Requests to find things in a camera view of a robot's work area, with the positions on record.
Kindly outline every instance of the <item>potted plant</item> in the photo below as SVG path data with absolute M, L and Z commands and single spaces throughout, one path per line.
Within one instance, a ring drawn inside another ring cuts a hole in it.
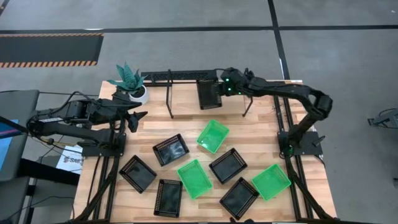
M 118 86 L 120 90 L 127 92 L 131 101 L 145 104 L 149 99 L 147 88 L 143 85 L 145 77 L 141 77 L 138 74 L 138 70 L 134 74 L 127 63 L 124 63 L 124 68 L 119 65 L 116 65 L 116 68 L 118 68 L 118 72 L 122 78 L 122 81 L 107 81 L 110 84 Z

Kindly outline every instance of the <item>succulent plant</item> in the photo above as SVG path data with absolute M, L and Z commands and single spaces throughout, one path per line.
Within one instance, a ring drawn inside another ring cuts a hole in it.
M 124 68 L 122 66 L 116 65 L 119 75 L 122 78 L 121 82 L 115 80 L 107 80 L 110 84 L 120 87 L 122 90 L 128 91 L 131 95 L 137 93 L 144 84 L 145 77 L 141 77 L 138 71 L 134 74 L 127 63 L 124 63 Z

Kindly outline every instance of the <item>green plastic basket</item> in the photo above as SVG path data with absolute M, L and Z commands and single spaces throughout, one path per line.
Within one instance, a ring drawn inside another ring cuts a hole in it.
M 197 159 L 179 168 L 177 174 L 192 199 L 203 195 L 213 188 L 213 184 L 211 184 L 210 179 Z
M 229 133 L 229 129 L 216 120 L 210 120 L 206 128 L 201 132 L 197 143 L 211 153 L 216 153 Z
M 251 182 L 265 201 L 275 197 L 291 185 L 289 178 L 278 164 L 274 164 L 255 176 Z

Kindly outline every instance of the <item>hazard stripe mat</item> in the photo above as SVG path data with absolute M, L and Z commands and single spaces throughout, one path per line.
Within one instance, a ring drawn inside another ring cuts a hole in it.
M 104 34 L 0 35 L 0 68 L 94 66 Z

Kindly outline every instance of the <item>white paper sign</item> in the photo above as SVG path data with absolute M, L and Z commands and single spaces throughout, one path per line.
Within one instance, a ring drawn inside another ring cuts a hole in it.
M 74 172 L 76 174 L 81 173 L 81 167 L 83 166 L 83 157 L 81 156 L 82 148 L 80 146 L 65 146 L 65 149 L 76 151 L 66 151 L 62 152 L 62 156 L 57 164 L 57 169 L 63 169 L 66 171 Z

